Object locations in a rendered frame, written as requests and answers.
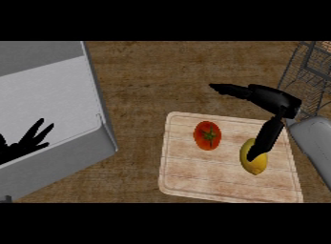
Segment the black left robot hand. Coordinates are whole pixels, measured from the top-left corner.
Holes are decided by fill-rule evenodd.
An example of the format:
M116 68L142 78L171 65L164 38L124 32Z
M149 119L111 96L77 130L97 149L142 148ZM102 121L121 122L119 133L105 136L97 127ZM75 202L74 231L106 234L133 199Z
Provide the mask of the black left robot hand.
M50 124L43 131L38 132L38 128L43 123L44 120L40 118L20 137L19 141L12 145L7 145L6 139L0 133L0 165L48 146L48 143L44 142L44 138L54 125Z

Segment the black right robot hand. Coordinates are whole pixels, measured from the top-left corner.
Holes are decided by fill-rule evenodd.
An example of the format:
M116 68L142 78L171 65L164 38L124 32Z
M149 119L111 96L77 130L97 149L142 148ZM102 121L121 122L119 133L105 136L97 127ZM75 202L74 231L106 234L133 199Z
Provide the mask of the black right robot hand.
M230 95L252 102L273 114L261 125L254 145L246 152L246 160L252 161L258 155L272 150L285 126L282 119L292 119L295 117L301 100L283 91L255 84L249 84L246 87L232 84L210 84L210 88L220 95Z

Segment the red tomato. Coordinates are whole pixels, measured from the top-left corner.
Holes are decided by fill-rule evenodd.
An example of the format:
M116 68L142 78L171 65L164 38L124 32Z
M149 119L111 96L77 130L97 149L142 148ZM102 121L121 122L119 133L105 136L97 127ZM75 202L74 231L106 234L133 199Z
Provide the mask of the red tomato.
M195 125L193 140L196 146L205 151L212 151L218 147L221 141L221 131L212 122L201 121Z

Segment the pale wooden cutting board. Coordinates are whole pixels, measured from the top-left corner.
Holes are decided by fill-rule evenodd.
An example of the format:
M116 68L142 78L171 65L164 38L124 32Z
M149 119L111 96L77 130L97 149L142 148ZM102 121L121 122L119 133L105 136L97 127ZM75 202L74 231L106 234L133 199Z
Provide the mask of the pale wooden cutting board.
M220 145L211 151L195 144L193 130L202 121L215 123L221 131ZM239 149L261 124L255 119L210 114L167 114L158 178L162 193L221 202L303 201L285 132L267 153L263 173L252 175L241 166Z

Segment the large grey appliance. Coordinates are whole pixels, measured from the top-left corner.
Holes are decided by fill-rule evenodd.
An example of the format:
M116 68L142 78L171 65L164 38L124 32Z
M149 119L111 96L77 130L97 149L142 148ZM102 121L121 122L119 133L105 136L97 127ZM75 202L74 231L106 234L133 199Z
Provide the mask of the large grey appliance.
M81 41L0 41L0 134L12 145L41 122L47 146L0 165L0 202L109 158L116 141Z

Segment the yellow lemon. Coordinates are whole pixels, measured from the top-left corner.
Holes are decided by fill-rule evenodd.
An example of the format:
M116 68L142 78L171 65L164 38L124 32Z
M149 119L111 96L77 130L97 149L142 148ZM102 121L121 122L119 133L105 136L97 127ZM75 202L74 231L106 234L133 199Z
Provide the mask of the yellow lemon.
M241 162L241 166L242 166L243 170L249 174L258 175L266 169L267 153L264 152L263 154L260 154L252 161L249 161L246 159L246 154L248 154L249 148L254 145L254 143L255 143L255 140L252 138L249 138L245 141L245 143L242 144L242 147L239 150L239 162Z

